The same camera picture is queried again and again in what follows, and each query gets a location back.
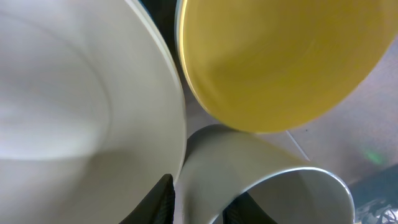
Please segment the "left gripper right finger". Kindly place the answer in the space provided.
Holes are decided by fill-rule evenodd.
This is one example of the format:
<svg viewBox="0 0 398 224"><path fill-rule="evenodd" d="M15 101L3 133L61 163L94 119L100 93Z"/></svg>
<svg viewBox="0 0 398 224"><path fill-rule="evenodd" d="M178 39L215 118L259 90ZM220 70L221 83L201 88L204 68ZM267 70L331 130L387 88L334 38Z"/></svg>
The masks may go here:
<svg viewBox="0 0 398 224"><path fill-rule="evenodd" d="M247 192L236 197L222 216L224 224L277 224Z"/></svg>

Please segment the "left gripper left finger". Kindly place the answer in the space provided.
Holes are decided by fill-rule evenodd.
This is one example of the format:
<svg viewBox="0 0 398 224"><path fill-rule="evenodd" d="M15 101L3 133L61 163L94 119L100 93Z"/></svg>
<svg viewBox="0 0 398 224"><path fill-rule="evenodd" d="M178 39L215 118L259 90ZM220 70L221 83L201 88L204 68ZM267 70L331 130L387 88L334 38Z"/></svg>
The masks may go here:
<svg viewBox="0 0 398 224"><path fill-rule="evenodd" d="M173 177L171 174L164 174L120 224L172 224L174 211Z"/></svg>

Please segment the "cream cup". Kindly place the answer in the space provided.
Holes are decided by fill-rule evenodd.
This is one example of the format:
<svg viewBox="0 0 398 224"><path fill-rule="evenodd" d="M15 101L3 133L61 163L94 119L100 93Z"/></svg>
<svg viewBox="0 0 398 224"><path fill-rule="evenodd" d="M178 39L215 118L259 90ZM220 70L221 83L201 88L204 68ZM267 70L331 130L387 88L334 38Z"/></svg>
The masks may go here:
<svg viewBox="0 0 398 224"><path fill-rule="evenodd" d="M223 223L223 210L245 192L277 223L354 223L353 198L338 176L253 134L210 125L189 137L187 152L177 223Z"/></svg>

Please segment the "beige bowl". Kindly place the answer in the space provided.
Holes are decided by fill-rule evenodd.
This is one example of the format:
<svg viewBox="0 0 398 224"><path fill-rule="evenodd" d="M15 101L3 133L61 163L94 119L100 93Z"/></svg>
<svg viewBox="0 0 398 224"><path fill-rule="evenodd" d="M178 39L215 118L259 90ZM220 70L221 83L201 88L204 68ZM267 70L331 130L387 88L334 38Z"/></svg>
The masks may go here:
<svg viewBox="0 0 398 224"><path fill-rule="evenodd" d="M141 2L1 0L2 223L119 223L179 175L186 137Z"/></svg>

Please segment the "yellow small bowl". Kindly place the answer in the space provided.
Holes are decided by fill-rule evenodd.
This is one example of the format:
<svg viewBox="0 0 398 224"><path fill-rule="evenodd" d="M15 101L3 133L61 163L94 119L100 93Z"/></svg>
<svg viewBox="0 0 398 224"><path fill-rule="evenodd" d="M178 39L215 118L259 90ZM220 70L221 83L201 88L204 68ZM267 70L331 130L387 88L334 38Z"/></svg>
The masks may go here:
<svg viewBox="0 0 398 224"><path fill-rule="evenodd" d="M187 83L219 122L250 133L307 123L345 99L397 36L397 0L183 0Z"/></svg>

